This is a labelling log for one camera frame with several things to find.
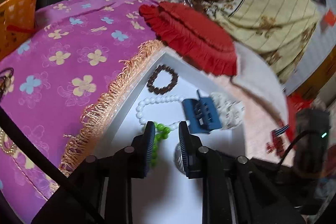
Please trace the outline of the dark red dotted scrunchie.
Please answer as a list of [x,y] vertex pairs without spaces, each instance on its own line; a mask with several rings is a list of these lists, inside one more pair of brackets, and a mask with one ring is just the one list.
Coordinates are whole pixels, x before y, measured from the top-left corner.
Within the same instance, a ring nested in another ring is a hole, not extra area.
[[275,152],[276,156],[280,159],[284,156],[284,141],[281,135],[276,133],[275,130],[271,132],[271,141],[266,143],[266,152],[272,153]]

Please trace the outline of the silver mesh bangle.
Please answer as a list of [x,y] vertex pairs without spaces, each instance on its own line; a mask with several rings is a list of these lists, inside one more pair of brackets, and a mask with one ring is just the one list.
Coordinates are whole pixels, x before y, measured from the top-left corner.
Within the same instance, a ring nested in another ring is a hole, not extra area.
[[182,159],[182,153],[181,153],[181,147],[179,143],[175,147],[174,151],[174,161],[175,161],[175,166],[179,170],[180,173],[186,174],[184,167],[183,167],[183,159]]

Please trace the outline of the blue plastic hair claw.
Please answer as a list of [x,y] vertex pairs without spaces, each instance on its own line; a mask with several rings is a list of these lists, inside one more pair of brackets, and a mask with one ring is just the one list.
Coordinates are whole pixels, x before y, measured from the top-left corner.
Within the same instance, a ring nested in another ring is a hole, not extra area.
[[209,134],[213,130],[222,128],[217,108],[211,97],[204,97],[197,90],[198,98],[187,98],[182,101],[186,120],[189,121],[191,134]]

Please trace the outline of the pink quilted blanket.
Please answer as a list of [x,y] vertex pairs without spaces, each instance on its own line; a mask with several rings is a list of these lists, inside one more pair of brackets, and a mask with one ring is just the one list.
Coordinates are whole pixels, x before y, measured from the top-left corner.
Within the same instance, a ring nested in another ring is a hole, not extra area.
[[[135,56],[123,62],[124,67],[121,73],[109,84],[108,91],[102,93],[96,103],[84,109],[80,117],[81,129],[77,135],[69,137],[62,155],[59,166],[62,173],[69,176],[84,157],[93,151],[108,126],[116,121],[117,113],[125,104],[127,96],[130,95],[135,85],[139,83],[141,76],[154,63],[155,58],[164,53],[171,54],[178,61],[183,60],[174,50],[165,47],[161,41],[148,40],[138,46]],[[265,144],[270,141],[270,131],[284,124],[275,121],[254,98],[234,85],[232,78],[215,77],[204,73],[201,76],[212,84],[218,84],[243,102],[247,155],[275,160],[275,156],[266,154]]]

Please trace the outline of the white patterned scrunchie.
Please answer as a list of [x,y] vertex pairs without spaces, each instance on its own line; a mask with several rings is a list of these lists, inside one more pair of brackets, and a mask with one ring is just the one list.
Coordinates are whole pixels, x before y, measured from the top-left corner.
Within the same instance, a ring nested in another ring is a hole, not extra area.
[[228,130],[240,126],[243,123],[245,107],[241,101],[231,100],[223,93],[210,94],[217,110],[222,129]]

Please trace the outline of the white rectangular tray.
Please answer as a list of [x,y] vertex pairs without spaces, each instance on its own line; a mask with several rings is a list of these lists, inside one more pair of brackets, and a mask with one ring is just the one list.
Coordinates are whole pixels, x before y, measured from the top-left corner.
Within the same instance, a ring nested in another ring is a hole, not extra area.
[[[166,64],[177,71],[177,86],[163,96],[150,94],[146,82],[155,68]],[[191,65],[178,61],[169,53],[155,58],[125,104],[117,113],[99,145],[99,156],[113,155],[128,145],[140,133],[147,121],[168,127],[170,132],[157,141],[155,167],[143,179],[131,181],[130,198],[133,214],[125,217],[124,223],[200,223],[202,216],[202,180],[188,179],[175,166],[174,151],[179,143],[178,125],[185,120],[183,98],[197,98],[197,90],[202,96],[219,91]]]

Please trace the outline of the white pillow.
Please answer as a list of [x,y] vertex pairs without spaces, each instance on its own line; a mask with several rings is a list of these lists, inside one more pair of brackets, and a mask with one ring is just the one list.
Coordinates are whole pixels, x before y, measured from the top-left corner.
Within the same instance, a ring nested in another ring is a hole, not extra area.
[[249,48],[238,42],[234,46],[238,72],[232,77],[232,83],[254,98],[275,121],[288,124],[286,96],[272,69]]

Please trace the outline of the purple floral bed sheet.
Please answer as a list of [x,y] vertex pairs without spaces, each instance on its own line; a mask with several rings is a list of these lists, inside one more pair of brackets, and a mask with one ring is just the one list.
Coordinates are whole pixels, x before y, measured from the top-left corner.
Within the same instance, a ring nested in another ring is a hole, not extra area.
[[38,31],[1,61],[1,108],[65,175],[100,139],[104,112],[159,47],[139,14],[156,0],[65,0],[37,11]]

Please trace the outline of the red ruffled round cushion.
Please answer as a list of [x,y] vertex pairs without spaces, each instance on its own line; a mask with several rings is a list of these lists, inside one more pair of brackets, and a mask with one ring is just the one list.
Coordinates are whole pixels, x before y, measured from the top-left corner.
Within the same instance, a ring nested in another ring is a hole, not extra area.
[[231,36],[202,13],[181,3],[141,5],[139,14],[156,37],[193,66],[215,76],[238,72]]

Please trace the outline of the cream floral folded quilt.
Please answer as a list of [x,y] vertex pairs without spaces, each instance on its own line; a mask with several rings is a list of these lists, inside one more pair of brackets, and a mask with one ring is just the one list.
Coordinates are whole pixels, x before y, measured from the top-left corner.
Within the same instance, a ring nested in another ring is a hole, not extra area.
[[321,20],[312,0],[193,0],[196,9],[260,55],[285,83]]

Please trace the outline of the orange plastic basket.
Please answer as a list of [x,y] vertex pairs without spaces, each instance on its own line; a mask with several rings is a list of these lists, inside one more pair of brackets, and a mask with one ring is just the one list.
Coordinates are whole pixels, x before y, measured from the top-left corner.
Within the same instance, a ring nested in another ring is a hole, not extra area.
[[37,0],[1,0],[1,59],[15,51],[36,32],[36,2]]

